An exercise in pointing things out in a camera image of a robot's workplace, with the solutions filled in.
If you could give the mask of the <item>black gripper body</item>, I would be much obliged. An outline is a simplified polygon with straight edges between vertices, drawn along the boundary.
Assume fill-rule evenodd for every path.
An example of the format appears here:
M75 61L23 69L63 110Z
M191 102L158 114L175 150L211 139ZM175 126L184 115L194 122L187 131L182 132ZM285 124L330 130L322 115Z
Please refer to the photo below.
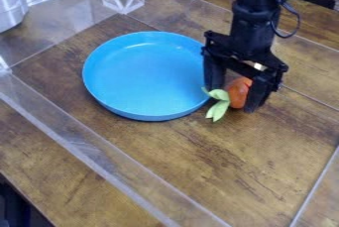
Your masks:
M232 6L234 19L231 32L207 31L206 45L202 48L218 57L226 67L252 79L261 71L287 72L287 64L273 54L273 26L278 22L281 9L263 8L261 11L238 3Z

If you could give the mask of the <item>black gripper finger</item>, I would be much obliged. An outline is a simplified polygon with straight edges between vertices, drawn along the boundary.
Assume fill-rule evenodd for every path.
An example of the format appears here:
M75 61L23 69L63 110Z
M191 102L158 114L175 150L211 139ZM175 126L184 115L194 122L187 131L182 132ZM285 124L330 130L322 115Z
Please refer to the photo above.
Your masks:
M282 73L279 71L261 71L252 78L244 111L254 113L265 104L270 95L279 89L282 82Z
M208 91L224 87L226 67L223 61L203 51L204 56L204 82Z

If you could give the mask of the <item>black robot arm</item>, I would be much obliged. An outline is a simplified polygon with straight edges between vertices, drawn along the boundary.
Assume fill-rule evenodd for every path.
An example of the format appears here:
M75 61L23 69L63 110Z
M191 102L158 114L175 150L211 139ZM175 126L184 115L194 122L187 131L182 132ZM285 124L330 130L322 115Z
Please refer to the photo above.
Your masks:
M252 81L246 98L248 113L265 104L282 84L287 64L271 52L273 40L282 37L277 25L287 0L235 0L231 32L204 33L204 82L210 90L224 86L226 72L232 70Z

